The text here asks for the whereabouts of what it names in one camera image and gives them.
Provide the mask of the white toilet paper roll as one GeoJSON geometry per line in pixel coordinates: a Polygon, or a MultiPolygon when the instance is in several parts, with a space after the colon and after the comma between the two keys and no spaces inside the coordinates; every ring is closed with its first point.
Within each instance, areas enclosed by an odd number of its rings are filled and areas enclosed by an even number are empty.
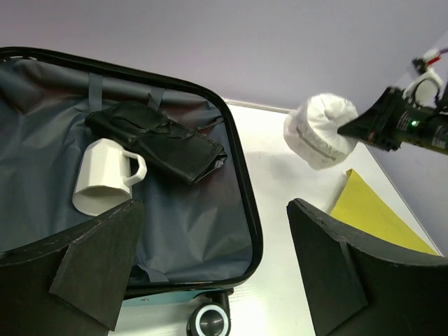
{"type": "Polygon", "coordinates": [[[351,101],[321,93],[308,98],[286,116],[283,138],[312,169],[331,168],[354,151],[357,140],[338,134],[338,129],[357,117],[351,101]]]}

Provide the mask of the yellow-green cloth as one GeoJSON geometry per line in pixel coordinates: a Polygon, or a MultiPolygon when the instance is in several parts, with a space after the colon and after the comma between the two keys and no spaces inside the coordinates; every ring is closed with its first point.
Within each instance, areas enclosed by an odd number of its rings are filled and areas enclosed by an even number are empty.
{"type": "Polygon", "coordinates": [[[345,187],[330,212],[333,218],[388,243],[434,256],[438,254],[386,205],[355,170],[348,170],[346,176],[345,187]]]}

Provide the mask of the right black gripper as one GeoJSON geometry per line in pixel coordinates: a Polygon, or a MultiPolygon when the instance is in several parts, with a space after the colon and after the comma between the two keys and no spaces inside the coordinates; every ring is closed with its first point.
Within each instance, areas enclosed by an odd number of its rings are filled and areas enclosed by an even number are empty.
{"type": "Polygon", "coordinates": [[[362,115],[338,128],[337,133],[396,151],[401,143],[447,154],[447,92],[437,93],[434,107],[422,106],[388,87],[362,115]]]}

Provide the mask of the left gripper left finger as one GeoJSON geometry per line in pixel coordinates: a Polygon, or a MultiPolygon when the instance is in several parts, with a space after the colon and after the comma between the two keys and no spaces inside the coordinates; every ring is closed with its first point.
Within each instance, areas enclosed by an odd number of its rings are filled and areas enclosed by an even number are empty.
{"type": "Polygon", "coordinates": [[[115,330],[144,224],[134,199],[1,254],[2,335],[115,330]]]}

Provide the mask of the pink and teal suitcase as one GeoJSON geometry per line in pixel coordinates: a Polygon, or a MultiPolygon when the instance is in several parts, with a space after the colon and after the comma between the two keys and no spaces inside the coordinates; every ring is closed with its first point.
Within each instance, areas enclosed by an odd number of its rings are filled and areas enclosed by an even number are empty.
{"type": "Polygon", "coordinates": [[[1,49],[1,334],[109,335],[126,305],[202,298],[229,335],[263,234],[234,118],[194,83],[1,49]]]}

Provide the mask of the black pouch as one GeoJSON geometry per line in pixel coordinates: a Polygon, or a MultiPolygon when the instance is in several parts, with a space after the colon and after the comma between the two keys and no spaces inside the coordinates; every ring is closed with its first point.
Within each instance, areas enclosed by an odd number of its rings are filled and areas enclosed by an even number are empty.
{"type": "Polygon", "coordinates": [[[167,117],[165,112],[136,101],[91,112],[85,125],[101,138],[111,139],[139,154],[147,165],[193,186],[221,168],[228,155],[219,143],[167,117]]]}

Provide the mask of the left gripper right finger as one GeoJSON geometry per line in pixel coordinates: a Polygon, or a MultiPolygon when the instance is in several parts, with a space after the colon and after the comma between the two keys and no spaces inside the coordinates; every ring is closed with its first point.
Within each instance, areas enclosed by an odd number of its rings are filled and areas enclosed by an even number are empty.
{"type": "Polygon", "coordinates": [[[287,215],[317,335],[446,335],[447,259],[351,227],[303,199],[287,215]]]}

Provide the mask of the white ceramic mug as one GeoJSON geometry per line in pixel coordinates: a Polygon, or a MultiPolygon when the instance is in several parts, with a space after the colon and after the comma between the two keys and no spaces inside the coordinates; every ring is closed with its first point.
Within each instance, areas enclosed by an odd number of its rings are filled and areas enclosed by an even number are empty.
{"type": "Polygon", "coordinates": [[[147,174],[144,158],[110,139],[99,139],[85,150],[73,192],[76,210],[98,216],[132,198],[132,187],[147,174]]]}

